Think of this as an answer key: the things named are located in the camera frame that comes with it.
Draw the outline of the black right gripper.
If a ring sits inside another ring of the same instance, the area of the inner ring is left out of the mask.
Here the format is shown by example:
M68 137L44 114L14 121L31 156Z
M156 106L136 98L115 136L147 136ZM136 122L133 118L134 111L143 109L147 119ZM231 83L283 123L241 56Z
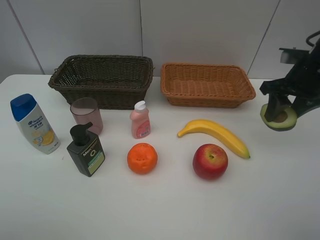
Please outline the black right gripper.
M308 51L285 77L264 81L260 86L262 94L269 94L264 114L268 122L291 105L298 118L320 107L320 43L316 42ZM286 95L296 96L293 104Z

